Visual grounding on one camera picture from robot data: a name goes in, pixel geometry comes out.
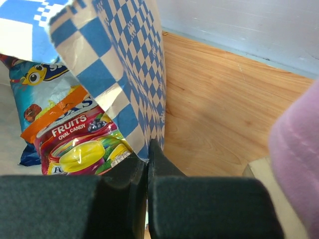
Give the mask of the pink shirt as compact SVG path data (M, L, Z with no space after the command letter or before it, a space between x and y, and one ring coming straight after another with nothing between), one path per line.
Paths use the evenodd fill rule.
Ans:
M319 237L319 82L275 122L269 136L275 178L304 224Z

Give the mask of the blue Slendy candy bag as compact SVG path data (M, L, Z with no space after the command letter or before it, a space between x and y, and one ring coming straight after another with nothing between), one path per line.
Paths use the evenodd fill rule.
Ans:
M0 61L9 70L22 133L79 87L79 82L61 63L44 64L3 54Z

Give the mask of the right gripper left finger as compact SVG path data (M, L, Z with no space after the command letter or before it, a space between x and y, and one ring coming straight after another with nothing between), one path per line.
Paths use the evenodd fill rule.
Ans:
M103 176L0 178L3 239L142 239L145 163L131 155Z

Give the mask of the colourful candy packet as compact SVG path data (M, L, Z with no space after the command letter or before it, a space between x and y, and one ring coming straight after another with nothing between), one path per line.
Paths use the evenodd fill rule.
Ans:
M44 175L102 175L133 152L116 124L79 85L37 114L21 137L35 146Z

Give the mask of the blue checkered paper bag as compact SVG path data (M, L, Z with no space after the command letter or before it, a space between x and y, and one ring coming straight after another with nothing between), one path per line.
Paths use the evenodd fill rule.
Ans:
M63 62L145 160L164 144L166 72L154 0L3 0L0 51Z

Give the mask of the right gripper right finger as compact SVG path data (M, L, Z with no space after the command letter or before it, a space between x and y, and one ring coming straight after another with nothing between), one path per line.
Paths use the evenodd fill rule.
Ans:
M149 146L149 231L154 239L282 239L266 187L249 177L188 177Z

